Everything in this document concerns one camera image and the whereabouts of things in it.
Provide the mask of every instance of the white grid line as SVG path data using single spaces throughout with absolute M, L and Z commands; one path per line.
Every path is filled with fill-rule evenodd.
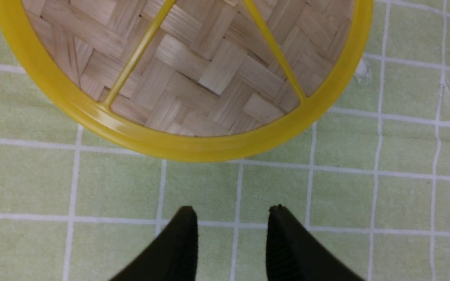
M 312 125 L 312 144 L 310 147 L 310 171 L 309 186 L 307 188 L 307 211 L 305 213 L 305 227 L 310 226 L 310 215 L 312 206 L 312 189 L 314 188 L 314 166 L 317 146 L 317 122 Z
M 442 68 L 441 68 L 441 80 L 439 82 L 439 104 L 436 111 L 435 119 L 435 138 L 437 139 L 437 148 L 435 151 L 434 162 L 432 163 L 432 203 L 430 207 L 430 267 L 432 269 L 432 281 L 436 281 L 436 267 L 435 267 L 435 206 L 436 206 L 436 190 L 437 190 L 437 164 L 439 162 L 439 157 L 442 149 L 442 141 L 440 137 L 439 123 L 441 121 L 441 111 L 442 111 L 442 100 L 443 93 L 448 87 L 448 82 L 445 73 L 446 66 L 446 41 L 447 41 L 447 0 L 443 0 L 443 35 L 442 35 Z
M 68 215 L 33 215 L 25 213 L 0 213 L 0 219 L 8 219 L 13 221 L 36 221 L 36 222 L 84 222 L 89 224 L 133 224 L 143 226 L 155 226 L 157 224 L 156 219 L 125 219 L 121 217 L 82 217 Z M 162 224 L 168 224 L 168 220 L 163 220 Z M 198 221 L 199 226 L 210 226 L 218 228 L 236 228 L 235 222 L 213 222 L 213 221 Z M 241 222 L 239 229 L 266 229 L 267 224 L 255 224 Z M 310 226 L 307 228 L 309 231 L 328 232 L 328 233 L 362 233 L 368 234 L 371 232 L 370 228 L 333 228 L 326 226 Z M 375 228 L 374 233 L 387 234 L 387 235 L 418 235 L 418 236 L 431 236 L 431 231 L 420 231 L 415 229 L 388 229 L 388 228 Z M 436 237 L 450 237 L 448 231 L 434 231 L 433 235 Z
M 75 204 L 77 201 L 77 182 L 79 181 L 79 167 L 81 158 L 81 142 L 82 133 L 84 131 L 83 126 L 77 126 L 77 136 L 75 140 L 74 162 L 72 170 L 72 183 L 70 185 L 70 204 L 69 204 L 69 220 L 67 223 L 67 237 L 66 237 L 66 250 L 64 256 L 64 271 L 62 281 L 68 281 L 70 272 L 70 256 L 72 254 L 72 243 L 74 235 L 74 217 L 75 217 Z
M 378 188 L 380 185 L 380 154 L 383 146 L 383 116 L 382 116 L 382 108 L 383 108 L 383 96 L 384 96 L 384 81 L 385 81 L 385 71 L 386 71 L 386 46 L 388 44 L 388 33 L 389 33 L 389 25 L 390 25 L 390 10 L 391 4 L 390 1 L 386 3 L 386 12 L 384 18 L 384 30 L 383 30 L 383 43 L 382 43 L 382 57 L 381 57 L 381 72 L 380 72 L 380 95 L 378 99 L 377 105 L 377 115 L 378 115 L 378 145 L 376 148 L 375 154 L 375 186 L 373 189 L 373 205 L 371 208 L 371 221 L 370 221 L 370 236 L 369 236 L 369 263 L 368 263 L 368 281 L 373 280 L 373 261 L 374 261 L 374 245 L 375 245 L 375 218 L 376 218 L 376 207 L 377 207 L 377 198 L 378 198 Z
M 236 217 L 234 222 L 234 241 L 232 242 L 232 259 L 230 261 L 230 281 L 236 279 L 237 251 L 239 248 L 239 228 L 241 227 L 241 199 L 243 196 L 244 164 L 239 164 L 237 173 Z
M 372 53 L 364 53 L 364 57 L 368 59 L 376 59 L 381 60 L 381 55 L 374 55 Z M 432 64 L 430 62 L 420 62 L 419 60 L 410 60 L 410 59 L 398 59 L 396 57 L 384 57 L 385 62 L 393 62 L 396 64 L 404 64 L 406 66 L 417 66 L 420 68 L 428 68 L 428 69 L 442 69 L 444 68 L 447 71 L 450 71 L 450 66 L 442 66 L 442 64 Z
M 387 0 L 375 0 L 375 2 L 380 2 L 380 3 L 386 3 L 386 1 Z M 436 14 L 442 14 L 442 15 L 445 14 L 445 16 L 447 18 L 450 18 L 450 13 L 447 12 L 447 9 L 445 9 L 445 11 L 441 11 L 439 9 L 435 9 L 434 7 L 430 7 L 427 5 L 421 5 L 421 4 L 415 4 L 415 3 L 411 3 L 411 2 L 405 2 L 403 0 L 391 0 L 391 3 L 396 6 L 409 7 L 409 8 L 413 8 L 413 9 L 421 9 L 424 11 L 431 11 Z
M 159 202 L 157 203 L 157 224 L 155 226 L 155 236 L 157 237 L 161 233 L 162 220 L 163 220 L 163 205 L 164 205 L 164 190 L 166 188 L 166 168 L 168 167 L 168 161 L 161 161 L 161 181 L 159 187 Z

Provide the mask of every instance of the floor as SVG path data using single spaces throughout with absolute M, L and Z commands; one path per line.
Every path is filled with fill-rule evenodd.
M 377 0 L 364 58 L 371 83 L 291 142 L 182 164 L 78 126 L 0 34 L 0 281 L 108 280 L 182 205 L 198 280 L 264 281 L 277 203 L 369 281 L 450 281 L 450 0 Z

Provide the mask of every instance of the bamboo steamer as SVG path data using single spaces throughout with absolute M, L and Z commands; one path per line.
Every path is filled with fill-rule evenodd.
M 93 105 L 105 105 L 111 98 L 106 107 L 95 110 L 119 124 L 95 114 L 89 114 L 95 122 L 86 121 L 54 100 L 54 94 L 46 90 L 51 86 L 43 85 L 43 77 L 32 75 L 30 69 L 39 62 L 26 64 L 31 59 L 18 47 L 24 39 L 16 43 L 18 39 L 9 35 L 11 27 L 4 24 L 9 19 L 3 12 L 0 25 L 24 68 L 59 107 L 80 123 L 149 155 L 215 161 L 270 149 L 300 133 L 327 110 L 343 87 L 333 87 L 336 94 L 326 90 L 327 97 L 317 92 L 338 63 L 343 64 L 343 56 L 349 57 L 342 55 L 347 45 L 354 50 L 348 50 L 351 57 L 341 66 L 350 69 L 342 70 L 341 79 L 345 81 L 340 84 L 344 86 L 355 70 L 370 24 L 370 10 L 362 8 L 364 2 L 372 5 L 370 0 L 254 1 L 293 74 L 291 80 L 275 55 L 275 46 L 268 44 L 259 28 L 258 18 L 242 0 L 177 0 L 169 6 L 160 28 L 115 96 L 111 92 L 118 77 L 167 2 L 22 0 L 14 4 L 20 6 L 30 23 L 27 27 L 35 32 L 28 36 L 40 41 L 36 48 L 41 48 L 39 51 L 55 64 L 53 68 L 61 71 L 58 76 L 66 75 L 68 80 L 60 84 L 75 88 L 61 94 L 73 91 Z M 354 20 L 358 5 L 363 20 Z M 360 21 L 362 28 L 354 28 L 352 36 L 359 38 L 350 46 L 354 21 Z M 321 103 L 322 109 L 305 112 L 311 117 L 303 118 L 303 124 L 294 125 L 296 120 L 284 124 L 283 133 L 279 124 L 295 115 L 305 102 Z M 84 100 L 71 103 L 88 111 Z M 262 144 L 262 139 L 268 138 L 275 140 Z M 256 145 L 251 142 L 257 142 L 258 148 L 253 149 Z

